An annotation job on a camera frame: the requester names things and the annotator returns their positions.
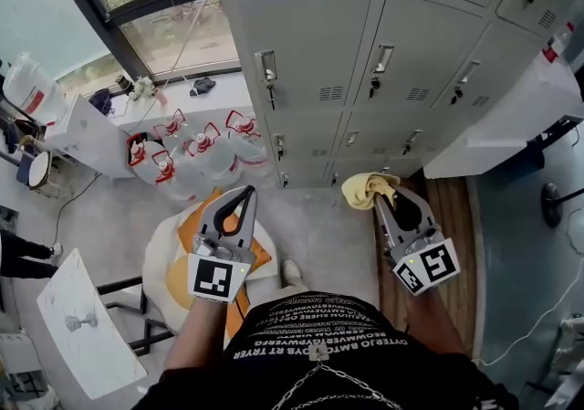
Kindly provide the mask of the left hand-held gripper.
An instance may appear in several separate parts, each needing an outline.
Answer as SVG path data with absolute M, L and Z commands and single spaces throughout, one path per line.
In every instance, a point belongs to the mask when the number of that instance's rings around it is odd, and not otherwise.
M 253 186 L 241 186 L 220 195 L 203 210 L 201 235 L 194 238 L 194 252 L 187 256 L 189 295 L 222 303 L 235 301 L 256 261 L 250 249 L 257 199 Z

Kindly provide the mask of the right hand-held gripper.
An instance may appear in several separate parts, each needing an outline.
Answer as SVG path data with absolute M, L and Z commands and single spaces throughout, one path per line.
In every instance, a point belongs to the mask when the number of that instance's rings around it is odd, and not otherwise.
M 393 212 L 389 199 L 374 196 L 374 210 L 394 266 L 393 274 L 402 285 L 417 296 L 427 289 L 460 273 L 460 265 L 451 238 L 443 235 L 434 223 L 428 203 L 414 191 L 402 186 L 395 189 Z M 411 241 L 399 244 L 402 231 L 420 231 Z

